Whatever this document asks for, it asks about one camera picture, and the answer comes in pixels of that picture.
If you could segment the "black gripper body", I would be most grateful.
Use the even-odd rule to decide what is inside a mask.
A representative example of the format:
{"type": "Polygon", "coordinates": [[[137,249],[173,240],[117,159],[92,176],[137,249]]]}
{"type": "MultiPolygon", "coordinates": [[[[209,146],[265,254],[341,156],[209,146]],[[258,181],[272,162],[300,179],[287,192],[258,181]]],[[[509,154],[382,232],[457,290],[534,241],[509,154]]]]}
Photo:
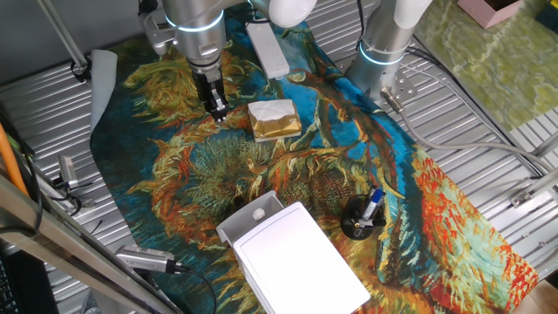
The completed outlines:
{"type": "Polygon", "coordinates": [[[221,71],[206,73],[193,73],[198,96],[204,103],[222,101],[223,82],[221,71]]]}

